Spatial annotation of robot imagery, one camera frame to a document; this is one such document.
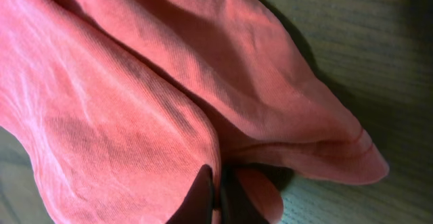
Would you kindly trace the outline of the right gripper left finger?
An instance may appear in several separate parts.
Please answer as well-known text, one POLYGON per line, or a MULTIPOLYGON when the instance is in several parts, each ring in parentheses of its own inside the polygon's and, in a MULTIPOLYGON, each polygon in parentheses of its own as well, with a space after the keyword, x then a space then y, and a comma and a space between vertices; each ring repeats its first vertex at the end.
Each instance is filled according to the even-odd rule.
POLYGON ((183 203, 167 224, 211 224, 214 206, 212 169, 203 165, 194 179, 183 203))

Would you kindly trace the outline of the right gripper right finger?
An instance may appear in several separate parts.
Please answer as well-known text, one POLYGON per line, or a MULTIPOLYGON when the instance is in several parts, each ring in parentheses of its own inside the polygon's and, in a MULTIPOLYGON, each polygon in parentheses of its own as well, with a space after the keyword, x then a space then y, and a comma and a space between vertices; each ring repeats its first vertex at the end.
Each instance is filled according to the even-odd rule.
POLYGON ((222 224, 269 224, 247 197, 238 177, 230 168, 223 169, 220 206, 222 224))

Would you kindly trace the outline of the red t-shirt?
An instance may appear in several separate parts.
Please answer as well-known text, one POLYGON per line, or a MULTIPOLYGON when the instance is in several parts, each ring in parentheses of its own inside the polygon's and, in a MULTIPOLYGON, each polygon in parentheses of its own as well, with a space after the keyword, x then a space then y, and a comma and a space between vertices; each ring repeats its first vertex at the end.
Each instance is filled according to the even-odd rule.
POLYGON ((388 164, 258 0, 1 0, 1 126, 56 223, 166 223, 200 168, 269 223, 258 164, 348 185, 388 164))

